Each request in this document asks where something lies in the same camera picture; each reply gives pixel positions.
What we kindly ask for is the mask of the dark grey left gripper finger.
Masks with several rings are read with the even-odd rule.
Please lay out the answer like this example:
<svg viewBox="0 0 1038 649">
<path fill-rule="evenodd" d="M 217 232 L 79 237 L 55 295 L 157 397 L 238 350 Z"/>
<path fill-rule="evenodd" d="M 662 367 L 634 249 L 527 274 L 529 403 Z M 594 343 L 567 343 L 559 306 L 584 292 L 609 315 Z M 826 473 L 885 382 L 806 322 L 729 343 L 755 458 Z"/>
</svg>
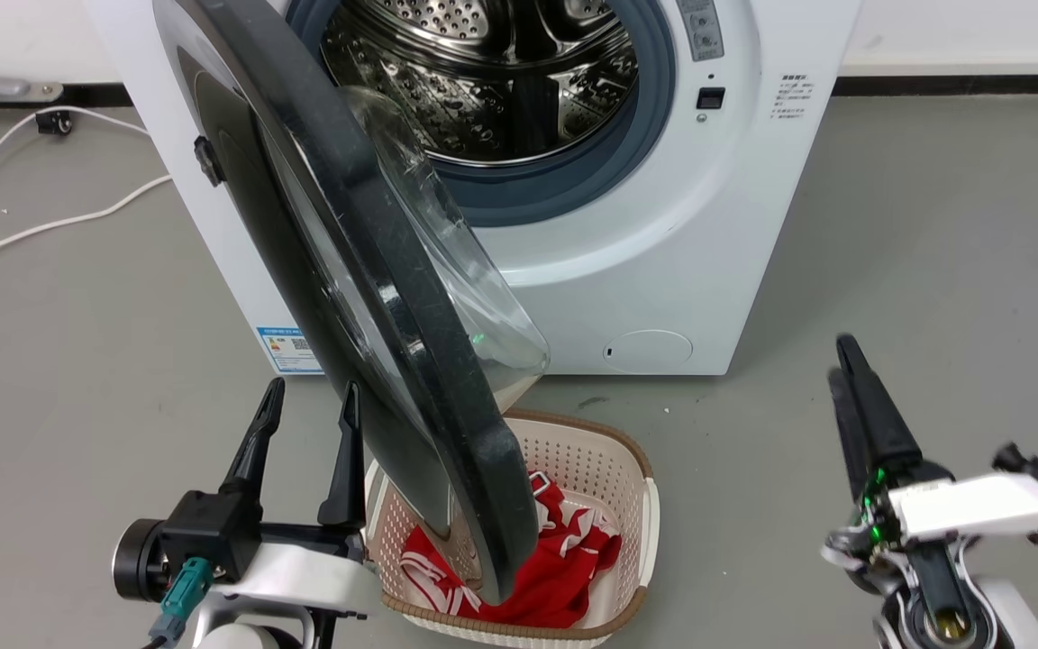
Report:
<svg viewBox="0 0 1038 649">
<path fill-rule="evenodd" d="M 351 381 L 342 400 L 342 430 L 328 497 L 318 508 L 320 526 L 359 531 L 366 525 L 361 387 Z"/>
<path fill-rule="evenodd" d="M 247 494 L 248 497 L 260 498 L 270 441 L 280 427 L 285 395 L 284 378 L 276 377 L 268 383 L 230 468 L 219 486 L 220 494 Z"/>
</svg>

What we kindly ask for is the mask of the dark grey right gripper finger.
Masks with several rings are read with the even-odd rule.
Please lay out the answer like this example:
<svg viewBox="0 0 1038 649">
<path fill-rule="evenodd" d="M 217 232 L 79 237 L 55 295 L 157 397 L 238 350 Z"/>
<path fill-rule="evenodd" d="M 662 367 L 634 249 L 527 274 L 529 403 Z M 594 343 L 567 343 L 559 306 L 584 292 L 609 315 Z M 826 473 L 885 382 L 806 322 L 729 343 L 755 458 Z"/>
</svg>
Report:
<svg viewBox="0 0 1038 649">
<path fill-rule="evenodd" d="M 861 344 L 850 334 L 835 341 L 840 369 L 847 373 L 861 400 L 862 420 L 868 431 L 870 475 L 912 467 L 923 460 L 916 437 L 907 427 L 882 379 L 870 367 Z"/>
<path fill-rule="evenodd" d="M 827 379 L 850 496 L 852 501 L 858 502 L 868 485 L 870 474 L 868 431 L 862 420 L 861 400 L 851 379 L 840 367 L 830 369 Z"/>
</svg>

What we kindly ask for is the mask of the right gripper body white green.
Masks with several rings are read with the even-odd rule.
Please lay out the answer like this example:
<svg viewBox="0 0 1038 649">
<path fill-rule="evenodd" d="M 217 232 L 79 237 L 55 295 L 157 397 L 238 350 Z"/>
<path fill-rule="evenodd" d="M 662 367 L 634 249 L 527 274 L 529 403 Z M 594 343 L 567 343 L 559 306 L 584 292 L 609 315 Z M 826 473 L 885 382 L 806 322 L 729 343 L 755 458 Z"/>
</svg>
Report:
<svg viewBox="0 0 1038 649">
<path fill-rule="evenodd" d="M 870 528 L 873 545 L 1038 535 L 1038 462 L 1025 471 L 940 478 L 896 489 L 886 489 L 885 481 L 878 475 L 870 494 L 854 502 L 856 520 Z"/>
</svg>

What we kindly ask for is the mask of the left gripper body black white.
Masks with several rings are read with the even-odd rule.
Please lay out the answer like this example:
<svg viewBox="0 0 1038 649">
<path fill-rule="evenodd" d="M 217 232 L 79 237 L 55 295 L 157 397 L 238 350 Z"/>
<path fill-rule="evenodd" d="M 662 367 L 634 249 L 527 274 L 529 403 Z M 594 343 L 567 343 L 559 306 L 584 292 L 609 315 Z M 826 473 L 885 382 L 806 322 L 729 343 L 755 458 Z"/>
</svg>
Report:
<svg viewBox="0 0 1038 649">
<path fill-rule="evenodd" d="M 121 599 L 164 604 L 185 564 L 197 560 L 206 586 L 197 623 L 366 620 L 378 615 L 380 587 L 364 563 L 364 525 L 362 490 L 334 490 L 315 525 L 264 522 L 248 493 L 189 490 L 165 520 L 143 518 L 124 531 L 113 587 Z"/>
</svg>

